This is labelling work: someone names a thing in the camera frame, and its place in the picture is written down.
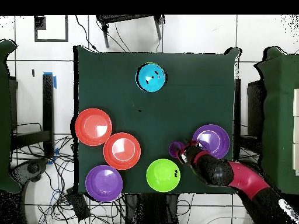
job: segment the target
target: blue tape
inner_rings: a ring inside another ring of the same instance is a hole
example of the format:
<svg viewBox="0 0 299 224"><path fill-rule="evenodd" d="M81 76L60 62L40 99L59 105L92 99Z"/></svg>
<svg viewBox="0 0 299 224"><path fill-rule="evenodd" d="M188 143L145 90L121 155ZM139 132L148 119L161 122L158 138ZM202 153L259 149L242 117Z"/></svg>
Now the blue tape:
<svg viewBox="0 0 299 224"><path fill-rule="evenodd" d="M55 148L54 154L55 155L59 155L59 148Z"/></svg>
<svg viewBox="0 0 299 224"><path fill-rule="evenodd" d="M54 86L54 88L57 88L56 76L53 76L53 86Z"/></svg>

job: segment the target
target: green cloth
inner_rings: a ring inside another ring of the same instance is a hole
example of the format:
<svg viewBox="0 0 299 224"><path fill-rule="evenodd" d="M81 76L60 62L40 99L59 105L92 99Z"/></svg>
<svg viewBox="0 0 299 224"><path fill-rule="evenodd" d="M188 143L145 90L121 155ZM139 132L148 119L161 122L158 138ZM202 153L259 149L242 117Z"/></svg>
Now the green cloth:
<svg viewBox="0 0 299 224"><path fill-rule="evenodd" d="M9 175L11 158L11 102L9 94L7 56L16 49L10 40L0 40L0 190L9 193L20 192L20 185Z"/></svg>
<svg viewBox="0 0 299 224"><path fill-rule="evenodd" d="M256 65L267 90L261 165L282 192L299 194L299 176L293 170L293 100L294 89L299 88L299 55L281 51L266 49L263 62Z"/></svg>
<svg viewBox="0 0 299 224"><path fill-rule="evenodd" d="M145 174L147 167L160 158L170 159L180 168L180 183L172 193L235 192L232 188L206 186L188 165L172 158L168 148L172 141L191 139L205 124L220 125L232 141L238 48L225 54L95 53L80 46L77 50L79 112L88 108L107 112L112 134L127 132L141 145L138 163L119 171L123 193L155 192ZM136 71L145 62L160 65L168 74L167 84L157 92L145 93L135 82ZM225 158L232 158L232 142ZM88 172L106 164L103 145L91 147L79 142L78 159L79 192L85 193Z"/></svg>

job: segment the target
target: purple plate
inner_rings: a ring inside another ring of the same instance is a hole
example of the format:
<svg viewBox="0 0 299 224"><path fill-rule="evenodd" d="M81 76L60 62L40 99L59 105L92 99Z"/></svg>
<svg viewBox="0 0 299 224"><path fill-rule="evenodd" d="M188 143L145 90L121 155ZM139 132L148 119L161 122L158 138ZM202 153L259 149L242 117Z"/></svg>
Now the purple plate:
<svg viewBox="0 0 299 224"><path fill-rule="evenodd" d="M85 187L88 194L97 201L115 200L123 189L123 180L113 167L101 165L94 167L87 175Z"/></svg>
<svg viewBox="0 0 299 224"><path fill-rule="evenodd" d="M173 158L177 158L176 157L176 148L178 148L178 149L182 149L182 148L184 148L185 146L184 146L184 144L183 143L181 143L181 142L178 142L178 141L174 141L174 142L172 142L171 144L170 144L170 146L169 146L169 154L173 157Z"/></svg>
<svg viewBox="0 0 299 224"><path fill-rule="evenodd" d="M192 140L198 141L216 158L223 158L230 149L230 138L227 132L218 125L209 124L200 127Z"/></svg>

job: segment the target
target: bowl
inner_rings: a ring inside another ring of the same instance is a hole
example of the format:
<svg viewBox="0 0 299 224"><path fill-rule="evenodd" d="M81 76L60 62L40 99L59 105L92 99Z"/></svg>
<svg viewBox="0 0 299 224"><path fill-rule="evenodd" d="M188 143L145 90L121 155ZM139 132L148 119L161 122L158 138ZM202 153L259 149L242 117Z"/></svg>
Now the bowl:
<svg viewBox="0 0 299 224"><path fill-rule="evenodd" d="M152 162L147 169L148 185L160 193L172 191L180 182L178 166L168 159L158 159Z"/></svg>

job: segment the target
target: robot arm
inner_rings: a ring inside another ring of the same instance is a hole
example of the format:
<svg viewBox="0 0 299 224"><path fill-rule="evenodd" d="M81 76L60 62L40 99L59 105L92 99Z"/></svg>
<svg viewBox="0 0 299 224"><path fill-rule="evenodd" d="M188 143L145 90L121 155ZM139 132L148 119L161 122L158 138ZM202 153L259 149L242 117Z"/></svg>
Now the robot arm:
<svg viewBox="0 0 299 224"><path fill-rule="evenodd" d="M189 143L177 152L183 163L188 163L199 179L209 186L234 187L241 190L259 217L251 216L256 224L299 224L299 215L264 179L247 166L217 159L203 151L196 143Z"/></svg>

